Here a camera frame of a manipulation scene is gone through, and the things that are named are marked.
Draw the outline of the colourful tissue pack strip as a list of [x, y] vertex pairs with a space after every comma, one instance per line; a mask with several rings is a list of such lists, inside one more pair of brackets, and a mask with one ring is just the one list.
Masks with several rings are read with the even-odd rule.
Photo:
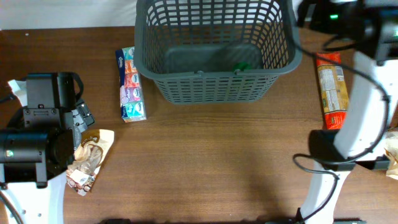
[[141, 76], [134, 64], [134, 50], [134, 47], [126, 47], [116, 51], [121, 118], [125, 123], [147, 119]]

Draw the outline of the grey plastic lattice basket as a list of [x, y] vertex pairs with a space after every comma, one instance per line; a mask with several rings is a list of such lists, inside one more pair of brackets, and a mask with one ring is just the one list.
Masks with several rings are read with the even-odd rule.
[[[302, 59], [288, 0], [141, 0], [134, 63], [176, 105], [253, 102]], [[252, 70], [234, 74], [239, 62]]]

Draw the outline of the green lid spice jar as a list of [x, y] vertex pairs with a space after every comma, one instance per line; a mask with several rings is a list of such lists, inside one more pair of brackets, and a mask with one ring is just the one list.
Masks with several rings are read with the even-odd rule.
[[252, 70], [251, 64], [247, 62], [239, 62], [233, 66], [233, 72], [234, 74], [239, 74], [241, 72], [244, 72], [246, 70]]

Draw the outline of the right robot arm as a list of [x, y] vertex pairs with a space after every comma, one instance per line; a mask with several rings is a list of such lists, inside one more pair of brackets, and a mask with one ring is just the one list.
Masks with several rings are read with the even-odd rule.
[[310, 189], [297, 223], [333, 223], [345, 179], [356, 165], [382, 166], [382, 142], [397, 106], [397, 3], [315, 1], [311, 30], [349, 39], [354, 81], [348, 113], [339, 130], [313, 130], [308, 158]]

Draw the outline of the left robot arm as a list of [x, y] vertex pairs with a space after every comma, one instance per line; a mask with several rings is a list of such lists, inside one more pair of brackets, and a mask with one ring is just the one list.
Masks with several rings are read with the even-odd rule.
[[63, 223], [67, 168], [81, 134], [95, 121], [73, 72], [11, 80], [21, 107], [1, 130], [1, 202], [9, 223]]

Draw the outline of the orange pasta packet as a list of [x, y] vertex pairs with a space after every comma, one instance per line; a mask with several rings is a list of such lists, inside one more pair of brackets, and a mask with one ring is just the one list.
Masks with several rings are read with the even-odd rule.
[[340, 53], [317, 53], [317, 56], [334, 61], [317, 58], [316, 65], [326, 128], [341, 129], [348, 111], [349, 96], [340, 66]]

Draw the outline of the beige snack bag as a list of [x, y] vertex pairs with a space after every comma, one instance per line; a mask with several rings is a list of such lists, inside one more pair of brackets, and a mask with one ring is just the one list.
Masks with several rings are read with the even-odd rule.
[[386, 176], [398, 180], [397, 128], [392, 128], [386, 133], [384, 149], [385, 155], [390, 160]]
[[67, 169], [67, 184], [78, 195], [85, 196], [91, 190], [113, 142], [112, 130], [91, 129], [82, 134], [75, 160]]

